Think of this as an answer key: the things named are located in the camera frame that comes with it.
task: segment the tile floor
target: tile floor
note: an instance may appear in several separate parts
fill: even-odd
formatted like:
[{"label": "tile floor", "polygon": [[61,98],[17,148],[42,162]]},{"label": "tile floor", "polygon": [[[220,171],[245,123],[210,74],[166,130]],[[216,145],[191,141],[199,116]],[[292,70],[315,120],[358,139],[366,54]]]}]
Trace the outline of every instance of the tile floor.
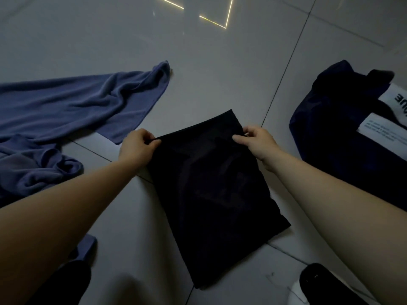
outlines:
[{"label": "tile floor", "polygon": [[[140,127],[159,136],[233,109],[296,156],[289,119],[329,65],[346,59],[362,73],[391,69],[407,87],[406,0],[168,1],[0,0],[0,81],[149,70],[168,60],[170,85]],[[99,134],[70,138],[64,152],[86,171],[118,156],[120,146]],[[140,173],[90,231],[99,247],[81,304],[113,304],[123,282],[142,304],[285,304],[312,262],[377,304],[276,177],[264,174],[292,227],[201,291],[148,173]]]}]

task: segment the forearm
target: forearm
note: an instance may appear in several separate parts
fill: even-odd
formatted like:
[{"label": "forearm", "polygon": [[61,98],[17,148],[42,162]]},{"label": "forearm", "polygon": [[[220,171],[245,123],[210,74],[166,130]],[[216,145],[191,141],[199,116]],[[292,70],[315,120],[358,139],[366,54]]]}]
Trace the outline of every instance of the forearm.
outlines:
[{"label": "forearm", "polygon": [[4,207],[0,303],[26,301],[134,175],[134,168],[115,162]]},{"label": "forearm", "polygon": [[338,256],[383,302],[405,302],[407,213],[293,156],[269,160]]}]

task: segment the person's left hand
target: person's left hand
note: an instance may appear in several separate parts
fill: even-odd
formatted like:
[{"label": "person's left hand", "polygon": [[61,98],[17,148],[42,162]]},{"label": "person's left hand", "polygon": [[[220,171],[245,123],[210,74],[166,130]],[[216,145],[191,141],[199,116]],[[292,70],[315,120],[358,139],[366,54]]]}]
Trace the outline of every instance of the person's left hand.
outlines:
[{"label": "person's left hand", "polygon": [[154,150],[161,143],[161,140],[154,140],[147,145],[144,141],[148,139],[155,139],[155,137],[144,128],[130,132],[123,140],[119,161],[126,162],[134,170],[145,167],[153,157]]}]

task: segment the white tag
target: white tag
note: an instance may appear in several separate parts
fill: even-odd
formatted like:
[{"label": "white tag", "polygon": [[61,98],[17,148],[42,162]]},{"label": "white tag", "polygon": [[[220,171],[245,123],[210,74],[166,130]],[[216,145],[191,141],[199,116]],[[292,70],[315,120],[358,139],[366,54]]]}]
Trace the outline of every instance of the white tag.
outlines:
[{"label": "white tag", "polygon": [[391,83],[379,100],[390,107],[397,120],[407,126],[407,91]]},{"label": "white tag", "polygon": [[357,131],[407,161],[407,130],[404,128],[371,113]]}]

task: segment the blue cloth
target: blue cloth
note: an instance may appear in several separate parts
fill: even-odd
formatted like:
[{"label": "blue cloth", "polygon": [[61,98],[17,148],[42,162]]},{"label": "blue cloth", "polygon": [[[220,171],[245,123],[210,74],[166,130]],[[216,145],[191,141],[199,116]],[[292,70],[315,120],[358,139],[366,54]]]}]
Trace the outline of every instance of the blue cloth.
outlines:
[{"label": "blue cloth", "polygon": [[357,132],[375,113],[397,125],[391,108],[378,100],[394,73],[355,73],[347,61],[318,75],[290,120],[290,131],[304,161],[407,211],[407,162]]},{"label": "blue cloth", "polygon": [[81,173],[55,140],[91,128],[119,144],[166,90],[152,71],[0,84],[0,207]]}]

